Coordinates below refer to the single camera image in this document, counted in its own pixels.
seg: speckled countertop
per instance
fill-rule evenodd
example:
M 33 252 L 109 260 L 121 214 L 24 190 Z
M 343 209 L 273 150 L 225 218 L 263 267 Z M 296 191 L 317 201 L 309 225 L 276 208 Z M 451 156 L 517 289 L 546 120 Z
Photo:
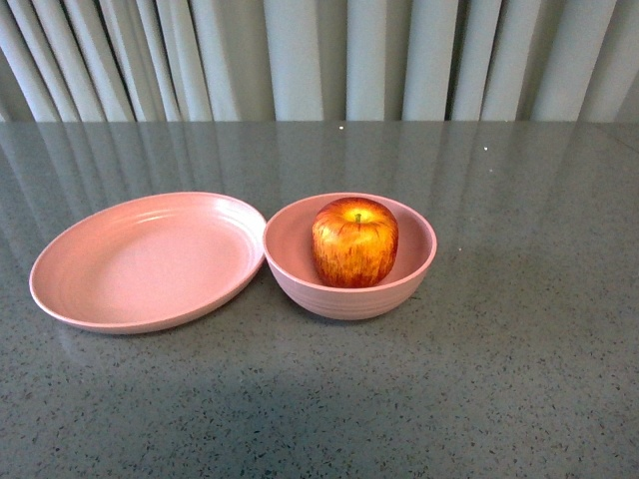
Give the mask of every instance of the speckled countertop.
M 266 265 L 152 334 L 31 299 L 62 230 L 192 190 L 267 219 L 391 197 L 429 219 L 437 257 L 362 322 L 307 313 Z M 639 477 L 638 244 L 637 126 L 1 125 L 0 476 Z

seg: curtain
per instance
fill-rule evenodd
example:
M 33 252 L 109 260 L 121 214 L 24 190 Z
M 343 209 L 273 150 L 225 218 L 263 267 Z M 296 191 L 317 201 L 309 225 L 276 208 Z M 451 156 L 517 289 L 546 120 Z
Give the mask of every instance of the curtain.
M 636 0 L 0 0 L 0 121 L 639 119 Z

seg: pink plate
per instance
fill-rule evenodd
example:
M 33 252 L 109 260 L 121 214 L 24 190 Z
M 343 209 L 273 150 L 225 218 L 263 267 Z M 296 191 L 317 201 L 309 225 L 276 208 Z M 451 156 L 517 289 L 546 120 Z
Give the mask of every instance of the pink plate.
M 170 193 L 96 213 L 55 238 L 29 278 L 36 303 L 83 329 L 149 332 L 238 294 L 264 261 L 264 217 L 211 193 Z

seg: apple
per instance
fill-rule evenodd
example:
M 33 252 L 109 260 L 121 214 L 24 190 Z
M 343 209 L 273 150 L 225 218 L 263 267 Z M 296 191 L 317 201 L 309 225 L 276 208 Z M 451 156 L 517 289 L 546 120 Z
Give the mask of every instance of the apple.
M 381 203 L 363 197 L 329 203 L 313 222 L 319 278 L 332 287 L 375 286 L 395 263 L 398 238 L 397 220 Z

